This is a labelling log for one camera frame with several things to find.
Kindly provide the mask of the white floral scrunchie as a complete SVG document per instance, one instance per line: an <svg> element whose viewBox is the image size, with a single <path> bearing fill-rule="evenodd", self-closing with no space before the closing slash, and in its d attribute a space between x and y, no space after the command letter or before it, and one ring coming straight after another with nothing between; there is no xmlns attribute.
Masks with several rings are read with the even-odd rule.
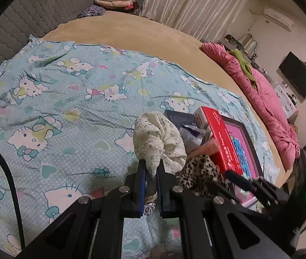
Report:
<svg viewBox="0 0 306 259"><path fill-rule="evenodd" d="M181 171L186 163L186 150L177 127L160 112L147 112L135 121L133 144L136 157L146 161L152 178L160 162L169 174Z"/></svg>

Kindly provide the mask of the leopard print scrunchie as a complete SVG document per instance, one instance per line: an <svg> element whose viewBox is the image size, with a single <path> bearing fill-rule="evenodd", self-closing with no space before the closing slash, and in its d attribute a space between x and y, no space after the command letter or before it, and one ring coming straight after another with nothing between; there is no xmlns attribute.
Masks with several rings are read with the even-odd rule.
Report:
<svg viewBox="0 0 306 259"><path fill-rule="evenodd" d="M176 174L178 184L192 190L197 196L213 196L211 184L214 182L230 190L220 174L219 167L208 155L198 155L187 160L184 168Z"/></svg>

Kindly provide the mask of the pink towel in plastic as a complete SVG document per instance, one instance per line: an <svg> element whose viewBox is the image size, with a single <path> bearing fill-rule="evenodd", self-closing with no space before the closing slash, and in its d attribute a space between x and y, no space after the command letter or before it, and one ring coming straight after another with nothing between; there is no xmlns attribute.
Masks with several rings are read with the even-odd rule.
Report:
<svg viewBox="0 0 306 259"><path fill-rule="evenodd" d="M217 140L215 138L211 138L205 144L202 144L198 148L195 148L195 150L191 151L187 155L187 159L191 159L195 156L201 156L201 155L212 156L213 154L216 154L219 151L220 149Z"/></svg>

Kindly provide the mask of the dark tray with pink book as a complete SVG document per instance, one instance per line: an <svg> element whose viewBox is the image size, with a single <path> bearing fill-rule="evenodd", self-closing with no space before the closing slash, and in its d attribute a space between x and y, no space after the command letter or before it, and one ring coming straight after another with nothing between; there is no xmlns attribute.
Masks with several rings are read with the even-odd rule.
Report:
<svg viewBox="0 0 306 259"><path fill-rule="evenodd" d="M225 116L221 117L233 142L243 177L248 180L262 177L262 168L256 150L244 124Z"/></svg>

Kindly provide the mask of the dark small box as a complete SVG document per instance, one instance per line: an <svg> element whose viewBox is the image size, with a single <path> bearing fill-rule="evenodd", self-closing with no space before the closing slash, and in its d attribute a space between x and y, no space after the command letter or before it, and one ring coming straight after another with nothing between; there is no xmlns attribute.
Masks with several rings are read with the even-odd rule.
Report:
<svg viewBox="0 0 306 259"><path fill-rule="evenodd" d="M166 110L163 113L175 126L180 129L184 125L197 127L197 122L193 114Z"/></svg>

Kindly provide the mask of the red tissue pack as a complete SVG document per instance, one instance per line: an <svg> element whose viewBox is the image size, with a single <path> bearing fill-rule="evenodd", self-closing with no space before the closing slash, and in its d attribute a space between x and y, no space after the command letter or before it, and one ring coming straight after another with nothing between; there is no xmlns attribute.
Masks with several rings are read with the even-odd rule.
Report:
<svg viewBox="0 0 306 259"><path fill-rule="evenodd" d="M219 167L220 173L224 175L226 171L232 170L242 175L237 152L221 114L213 108L201 106L194 116L199 128L210 131L207 140L215 139L217 143L218 151L211 155L211 159Z"/></svg>

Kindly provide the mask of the Hello Kitty teal cloth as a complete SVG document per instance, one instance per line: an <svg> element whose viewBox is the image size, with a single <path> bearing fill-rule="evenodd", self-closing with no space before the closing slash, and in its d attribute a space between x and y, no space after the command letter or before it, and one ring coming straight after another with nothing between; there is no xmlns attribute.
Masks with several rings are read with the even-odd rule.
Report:
<svg viewBox="0 0 306 259"><path fill-rule="evenodd" d="M201 106L244 124L263 176L275 182L267 137L240 95L152 55L30 36L0 65L0 154L26 243L74 201L103 197L136 170L141 114L191 115Z"/></svg>

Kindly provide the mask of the white drawer cabinet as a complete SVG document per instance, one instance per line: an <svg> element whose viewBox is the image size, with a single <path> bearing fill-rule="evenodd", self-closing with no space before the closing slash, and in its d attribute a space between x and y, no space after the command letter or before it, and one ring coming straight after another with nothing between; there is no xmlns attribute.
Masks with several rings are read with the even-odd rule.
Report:
<svg viewBox="0 0 306 259"><path fill-rule="evenodd" d="M276 84L274 86L274 91L278 97L279 103L287 118L287 121L289 123L294 123L298 116L298 110L295 104L290 99L288 93L285 92L284 88L281 87L280 85Z"/></svg>

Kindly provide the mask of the pink quilt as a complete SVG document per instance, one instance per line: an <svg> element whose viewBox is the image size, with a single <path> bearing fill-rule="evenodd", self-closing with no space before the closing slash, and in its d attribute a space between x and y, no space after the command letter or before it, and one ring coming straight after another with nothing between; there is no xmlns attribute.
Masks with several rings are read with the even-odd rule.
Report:
<svg viewBox="0 0 306 259"><path fill-rule="evenodd" d="M244 75L238 60L221 44L203 43L201 51L221 66L241 88L268 130L286 171L300 156L300 144L295 130L288 123L270 82L251 66L257 90Z"/></svg>

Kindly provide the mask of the tan bed blanket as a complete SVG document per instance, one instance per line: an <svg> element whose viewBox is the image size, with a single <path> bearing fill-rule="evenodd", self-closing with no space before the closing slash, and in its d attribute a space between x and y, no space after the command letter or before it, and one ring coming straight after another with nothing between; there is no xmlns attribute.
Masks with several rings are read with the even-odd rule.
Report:
<svg viewBox="0 0 306 259"><path fill-rule="evenodd" d="M103 16L84 17L44 36L50 41L106 44L177 63L196 77L244 97L235 81L201 50L201 42L181 31L143 17L108 11Z"/></svg>

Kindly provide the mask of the green garment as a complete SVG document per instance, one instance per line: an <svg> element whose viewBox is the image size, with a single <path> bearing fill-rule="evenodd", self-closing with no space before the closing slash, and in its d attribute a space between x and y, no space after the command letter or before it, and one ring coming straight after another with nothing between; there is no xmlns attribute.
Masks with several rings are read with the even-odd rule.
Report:
<svg viewBox="0 0 306 259"><path fill-rule="evenodd" d="M240 52L239 49L234 49L234 50L230 50L229 54L231 54L232 56L234 56L238 60L239 65L240 65L244 75L249 79L253 88L255 90L257 90L257 82L256 82L255 77L252 74L251 65L244 58L242 52Z"/></svg>

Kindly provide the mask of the cluttered dresser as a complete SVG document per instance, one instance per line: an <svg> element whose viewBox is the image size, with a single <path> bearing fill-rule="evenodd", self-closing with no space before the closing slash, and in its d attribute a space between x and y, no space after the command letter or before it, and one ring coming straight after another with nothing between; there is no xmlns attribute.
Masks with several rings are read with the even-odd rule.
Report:
<svg viewBox="0 0 306 259"><path fill-rule="evenodd" d="M264 70L257 63L257 41L254 40L252 34L246 33L239 39L236 39L231 34L225 35L221 40L227 51L238 49L245 59L257 70Z"/></svg>

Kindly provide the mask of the dark patterned pillow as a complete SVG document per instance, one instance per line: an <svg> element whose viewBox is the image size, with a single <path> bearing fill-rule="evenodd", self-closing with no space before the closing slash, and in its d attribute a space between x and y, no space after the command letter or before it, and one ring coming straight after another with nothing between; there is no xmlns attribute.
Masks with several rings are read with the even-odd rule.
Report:
<svg viewBox="0 0 306 259"><path fill-rule="evenodd" d="M105 14L105 9L98 5L88 6L85 10L78 14L77 18L102 16Z"/></svg>

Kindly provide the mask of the white curtain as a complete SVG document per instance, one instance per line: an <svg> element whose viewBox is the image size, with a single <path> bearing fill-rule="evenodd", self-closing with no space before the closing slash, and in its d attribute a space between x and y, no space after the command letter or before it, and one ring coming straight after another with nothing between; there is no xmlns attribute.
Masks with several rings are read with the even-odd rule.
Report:
<svg viewBox="0 0 306 259"><path fill-rule="evenodd" d="M219 40L249 0L144 0L141 16L191 35Z"/></svg>

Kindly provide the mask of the white air conditioner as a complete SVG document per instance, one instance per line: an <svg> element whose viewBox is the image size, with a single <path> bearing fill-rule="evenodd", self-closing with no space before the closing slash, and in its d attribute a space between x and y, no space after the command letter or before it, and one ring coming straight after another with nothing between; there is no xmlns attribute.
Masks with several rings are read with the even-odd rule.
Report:
<svg viewBox="0 0 306 259"><path fill-rule="evenodd" d="M276 24L283 27L285 30L287 30L289 32L292 31L292 27L294 26L294 22L289 17L287 17L284 14L282 14L282 13L280 13L280 12L278 12L278 11L272 9L272 8L269 8L269 7L265 7L263 13L267 18L271 19Z"/></svg>

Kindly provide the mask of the black wall television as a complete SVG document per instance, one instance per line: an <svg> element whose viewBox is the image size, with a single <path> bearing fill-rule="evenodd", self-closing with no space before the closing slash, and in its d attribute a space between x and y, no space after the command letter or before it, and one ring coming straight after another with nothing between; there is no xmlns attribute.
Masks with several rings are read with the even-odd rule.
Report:
<svg viewBox="0 0 306 259"><path fill-rule="evenodd" d="M303 98L306 98L306 63L289 52L279 69Z"/></svg>

